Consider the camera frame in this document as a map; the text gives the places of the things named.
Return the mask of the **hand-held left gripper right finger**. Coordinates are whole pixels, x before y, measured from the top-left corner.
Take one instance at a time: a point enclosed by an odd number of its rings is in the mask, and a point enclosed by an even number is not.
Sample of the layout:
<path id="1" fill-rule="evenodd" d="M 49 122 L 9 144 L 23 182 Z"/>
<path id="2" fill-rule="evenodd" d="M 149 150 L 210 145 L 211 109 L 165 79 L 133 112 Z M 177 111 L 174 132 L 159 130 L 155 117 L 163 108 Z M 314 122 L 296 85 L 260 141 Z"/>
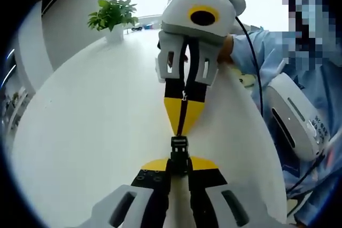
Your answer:
<path id="1" fill-rule="evenodd" d="M 287 227 L 268 214 L 254 186 L 227 182 L 211 160 L 189 157 L 188 181 L 196 227 Z"/>

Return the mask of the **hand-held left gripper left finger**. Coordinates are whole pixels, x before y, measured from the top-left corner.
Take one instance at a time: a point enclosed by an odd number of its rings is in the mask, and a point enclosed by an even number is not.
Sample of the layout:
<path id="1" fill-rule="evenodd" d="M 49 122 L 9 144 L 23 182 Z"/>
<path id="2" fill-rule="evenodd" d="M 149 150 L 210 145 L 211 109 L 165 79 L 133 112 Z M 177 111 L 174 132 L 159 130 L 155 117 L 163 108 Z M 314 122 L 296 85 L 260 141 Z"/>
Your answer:
<path id="1" fill-rule="evenodd" d="M 97 202 L 78 227 L 163 227 L 169 207 L 171 159 L 144 164 L 130 184 Z"/>

